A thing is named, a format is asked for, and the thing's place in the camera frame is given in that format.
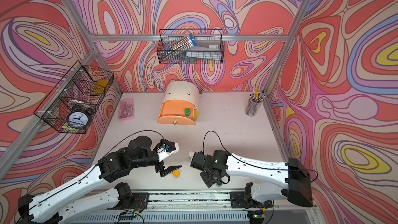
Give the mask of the light green paint can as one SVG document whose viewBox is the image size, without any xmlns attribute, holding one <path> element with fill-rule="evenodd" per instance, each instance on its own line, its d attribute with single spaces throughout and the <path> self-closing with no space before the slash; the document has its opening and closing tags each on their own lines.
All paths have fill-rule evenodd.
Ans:
<svg viewBox="0 0 398 224">
<path fill-rule="evenodd" d="M 189 108 L 186 108 L 184 110 L 184 114 L 185 114 L 185 116 L 190 116 L 191 115 L 191 110 Z"/>
</svg>

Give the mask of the round white drawer cabinet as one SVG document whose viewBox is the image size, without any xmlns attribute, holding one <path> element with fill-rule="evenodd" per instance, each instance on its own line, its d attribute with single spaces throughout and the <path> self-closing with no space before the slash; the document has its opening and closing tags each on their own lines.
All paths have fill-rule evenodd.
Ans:
<svg viewBox="0 0 398 224">
<path fill-rule="evenodd" d="M 199 114 L 200 92 L 197 86 L 190 82 L 174 81 L 169 83 L 164 93 L 157 119 L 159 124 L 196 125 Z M 184 110 L 191 110 L 190 116 L 185 116 Z"/>
</svg>

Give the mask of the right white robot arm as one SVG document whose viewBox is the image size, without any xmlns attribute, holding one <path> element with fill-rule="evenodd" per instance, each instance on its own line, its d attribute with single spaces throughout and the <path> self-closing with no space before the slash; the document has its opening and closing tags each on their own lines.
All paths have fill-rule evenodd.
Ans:
<svg viewBox="0 0 398 224">
<path fill-rule="evenodd" d="M 224 177 L 259 180 L 259 184 L 249 182 L 245 186 L 244 202 L 248 206 L 259 207 L 277 199 L 287 199 L 300 207 L 314 206 L 311 175 L 295 158 L 289 158 L 287 162 L 267 162 L 215 150 L 213 155 L 196 152 L 190 167 L 201 171 L 200 176 L 209 188 Z"/>
</svg>

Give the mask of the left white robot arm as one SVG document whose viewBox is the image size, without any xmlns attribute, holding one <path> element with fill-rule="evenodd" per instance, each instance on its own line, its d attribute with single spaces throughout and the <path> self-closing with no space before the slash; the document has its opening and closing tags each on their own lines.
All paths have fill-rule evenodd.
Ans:
<svg viewBox="0 0 398 224">
<path fill-rule="evenodd" d="M 166 158 L 179 152 L 177 143 L 161 139 L 154 148 L 151 146 L 149 137 L 139 136 L 69 182 L 41 195 L 20 197 L 17 223 L 66 224 L 101 209 L 144 209 L 144 199 L 133 194 L 127 183 L 118 183 L 103 194 L 90 197 L 86 194 L 128 176 L 135 168 L 154 167 L 161 177 L 180 169 L 180 166 L 164 166 Z"/>
</svg>

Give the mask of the pink plastic box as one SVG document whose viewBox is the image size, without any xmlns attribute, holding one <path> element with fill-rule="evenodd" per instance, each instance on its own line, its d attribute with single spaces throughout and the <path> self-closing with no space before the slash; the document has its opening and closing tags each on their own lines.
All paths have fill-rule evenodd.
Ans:
<svg viewBox="0 0 398 224">
<path fill-rule="evenodd" d="M 120 121 L 131 120 L 135 117 L 134 99 L 122 99 L 119 103 L 118 118 Z"/>
</svg>

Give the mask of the clear pencil cup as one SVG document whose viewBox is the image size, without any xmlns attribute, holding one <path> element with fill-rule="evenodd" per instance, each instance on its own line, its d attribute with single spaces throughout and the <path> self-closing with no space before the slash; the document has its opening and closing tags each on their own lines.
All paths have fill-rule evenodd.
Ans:
<svg viewBox="0 0 398 224">
<path fill-rule="evenodd" d="M 249 117 L 254 117 L 260 107 L 260 104 L 264 101 L 265 94 L 263 91 L 259 91 L 255 88 L 249 95 L 248 103 L 245 107 L 245 114 Z"/>
</svg>

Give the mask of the black alarm clock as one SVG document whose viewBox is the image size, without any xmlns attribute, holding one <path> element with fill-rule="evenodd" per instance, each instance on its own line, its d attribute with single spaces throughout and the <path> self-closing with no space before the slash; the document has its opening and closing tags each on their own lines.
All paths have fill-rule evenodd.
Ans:
<svg viewBox="0 0 398 224">
<path fill-rule="evenodd" d="M 72 107 L 72 111 L 67 116 L 66 121 L 71 128 L 83 129 L 91 123 L 92 114 L 93 109 L 75 105 Z"/>
</svg>

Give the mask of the yellow object in basket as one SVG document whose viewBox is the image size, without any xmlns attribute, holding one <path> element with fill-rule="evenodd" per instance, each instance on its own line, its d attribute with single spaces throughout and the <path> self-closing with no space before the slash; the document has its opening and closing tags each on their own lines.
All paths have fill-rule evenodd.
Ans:
<svg viewBox="0 0 398 224">
<path fill-rule="evenodd" d="M 100 79 L 95 82 L 91 89 L 91 94 L 94 96 L 102 96 L 105 94 L 106 88 L 108 86 L 109 80 Z"/>
</svg>

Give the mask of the grey white box in basket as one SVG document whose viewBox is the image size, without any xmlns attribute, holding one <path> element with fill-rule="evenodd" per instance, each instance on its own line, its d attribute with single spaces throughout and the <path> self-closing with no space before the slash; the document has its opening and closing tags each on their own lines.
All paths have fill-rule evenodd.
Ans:
<svg viewBox="0 0 398 224">
<path fill-rule="evenodd" d="M 222 52 L 218 45 L 210 45 L 209 47 L 194 46 L 186 51 L 187 57 L 208 60 L 221 60 Z"/>
</svg>

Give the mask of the clear tube of pencils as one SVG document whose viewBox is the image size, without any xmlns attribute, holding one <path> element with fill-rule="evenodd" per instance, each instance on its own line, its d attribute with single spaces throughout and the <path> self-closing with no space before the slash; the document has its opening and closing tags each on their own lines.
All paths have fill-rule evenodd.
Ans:
<svg viewBox="0 0 398 224">
<path fill-rule="evenodd" d="M 163 62 L 178 60 L 181 54 L 197 45 L 192 34 L 181 38 L 173 37 L 172 41 L 169 41 L 168 38 L 163 38 L 161 39 L 161 44 L 160 58 Z"/>
</svg>

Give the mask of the aluminium rail base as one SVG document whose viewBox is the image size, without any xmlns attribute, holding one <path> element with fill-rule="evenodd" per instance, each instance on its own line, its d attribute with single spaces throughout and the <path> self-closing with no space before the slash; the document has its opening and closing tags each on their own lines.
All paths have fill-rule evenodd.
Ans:
<svg viewBox="0 0 398 224">
<path fill-rule="evenodd" d="M 287 200 L 250 206 L 241 190 L 137 191 L 130 207 L 111 206 L 103 192 L 61 211 L 63 224 L 319 224 L 314 208 Z"/>
</svg>

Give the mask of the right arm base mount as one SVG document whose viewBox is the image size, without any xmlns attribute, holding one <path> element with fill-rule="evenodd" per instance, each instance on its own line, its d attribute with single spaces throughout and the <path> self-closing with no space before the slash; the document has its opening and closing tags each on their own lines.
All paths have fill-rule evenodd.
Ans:
<svg viewBox="0 0 398 224">
<path fill-rule="evenodd" d="M 267 200 L 264 202 L 258 202 L 252 198 L 251 190 L 253 183 L 247 183 L 244 191 L 232 191 L 229 193 L 231 208 L 265 208 L 268 209 L 273 207 L 273 201 Z"/>
</svg>

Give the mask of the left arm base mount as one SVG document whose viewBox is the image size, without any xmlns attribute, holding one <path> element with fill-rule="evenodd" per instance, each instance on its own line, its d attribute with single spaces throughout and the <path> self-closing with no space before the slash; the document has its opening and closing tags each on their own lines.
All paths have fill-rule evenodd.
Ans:
<svg viewBox="0 0 398 224">
<path fill-rule="evenodd" d="M 149 203 L 150 193 L 132 192 L 128 183 L 118 183 L 115 187 L 119 202 L 114 209 L 133 209 L 143 211 Z"/>
</svg>

